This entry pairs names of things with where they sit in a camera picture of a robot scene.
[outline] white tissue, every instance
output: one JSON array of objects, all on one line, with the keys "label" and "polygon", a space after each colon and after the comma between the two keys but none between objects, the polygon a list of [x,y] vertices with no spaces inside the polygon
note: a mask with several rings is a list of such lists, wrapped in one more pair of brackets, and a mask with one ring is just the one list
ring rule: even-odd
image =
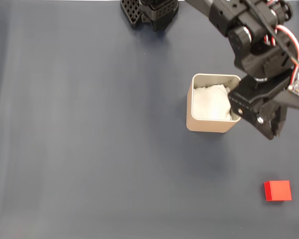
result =
[{"label": "white tissue", "polygon": [[205,120],[232,120],[224,85],[194,89],[193,115]]}]

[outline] red block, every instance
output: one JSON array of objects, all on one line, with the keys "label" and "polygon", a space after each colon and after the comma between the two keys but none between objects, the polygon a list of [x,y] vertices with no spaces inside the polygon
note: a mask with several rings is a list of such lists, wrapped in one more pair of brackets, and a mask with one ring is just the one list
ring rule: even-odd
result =
[{"label": "red block", "polygon": [[265,183],[266,201],[291,201],[289,181],[268,181]]}]

